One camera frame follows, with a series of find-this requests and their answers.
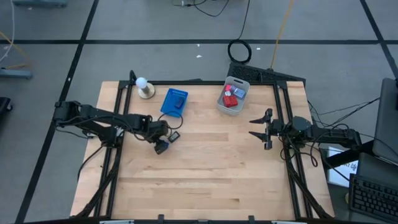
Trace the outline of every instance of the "wooden tabletop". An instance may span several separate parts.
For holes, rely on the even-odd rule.
[[[112,111],[118,82],[104,82],[97,107]],[[135,139],[127,133],[119,168],[113,219],[184,220],[293,220],[285,162],[280,158],[282,144],[273,138],[273,148],[264,150],[260,140],[248,131],[264,132],[265,125],[251,124],[268,108],[277,118],[275,97],[271,86],[251,86],[239,116],[229,116],[216,109],[222,86],[177,85],[156,86],[156,95],[143,100],[134,87],[130,113],[160,115],[160,107],[169,88],[189,92],[183,112],[181,137],[161,155],[154,145]],[[294,115],[311,120],[302,82],[288,82]],[[171,127],[179,118],[165,116]],[[88,141],[85,158],[100,142]],[[97,190],[104,160],[101,151],[82,170],[71,215],[87,204]],[[318,152],[314,152],[318,162]],[[310,158],[302,156],[308,188],[318,203],[334,216],[322,164],[313,167]],[[305,216],[302,194],[297,187],[301,215]],[[104,195],[101,214],[105,213],[108,191]]]

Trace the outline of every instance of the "gray plastic basket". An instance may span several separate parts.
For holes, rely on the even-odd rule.
[[[236,97],[236,99],[238,100],[237,106],[232,106],[230,108],[227,108],[224,106],[223,97],[224,97],[226,85],[234,85],[246,92],[246,94],[244,95],[244,97],[242,99],[239,99],[238,97]],[[235,77],[226,77],[223,90],[221,91],[220,97],[218,97],[218,100],[217,100],[217,109],[223,113],[226,113],[226,114],[229,114],[232,116],[237,116],[243,108],[244,100],[246,99],[246,96],[248,95],[249,89],[250,89],[250,84],[248,82],[238,79],[238,78],[235,78]]]

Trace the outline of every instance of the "blue container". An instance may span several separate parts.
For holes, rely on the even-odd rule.
[[[183,105],[180,108],[176,108],[175,105],[181,98],[184,99]],[[182,111],[184,110],[185,104],[187,103],[187,98],[188,98],[188,92],[169,88],[169,91],[166,94],[166,98],[164,99],[162,109],[160,109],[160,112],[162,112],[163,114],[167,114],[169,116],[179,118],[180,115],[182,115]]]

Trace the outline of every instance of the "floor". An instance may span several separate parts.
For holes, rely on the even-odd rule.
[[[376,35],[364,2],[294,2],[282,36],[291,41],[279,45],[274,70],[306,78],[308,99],[320,113],[377,98],[382,79],[394,78],[394,62],[386,55],[398,57],[398,2],[366,0],[381,35]],[[217,13],[224,3],[208,1],[201,8]],[[232,0],[216,18],[171,1],[68,0],[60,9],[16,7],[16,43],[29,54],[34,78],[0,79],[0,96],[14,102],[0,134],[0,223],[16,220],[58,99],[95,105],[101,82],[125,80],[130,69],[150,80],[223,80],[228,40],[239,36],[246,4]],[[249,65],[269,67],[288,4],[251,1],[242,39],[265,44],[251,44]],[[86,26],[92,8],[93,20]],[[11,30],[11,6],[3,0],[0,31],[10,37]],[[0,40],[0,55],[5,46]],[[241,46],[232,50],[240,55],[237,59],[247,54]],[[21,62],[13,49],[0,66]],[[70,84],[67,92],[62,92],[64,84]],[[344,114],[325,115],[323,121],[331,123]],[[372,135],[376,114],[374,103],[345,123]],[[84,139],[54,134],[26,222],[69,216],[85,147]]]

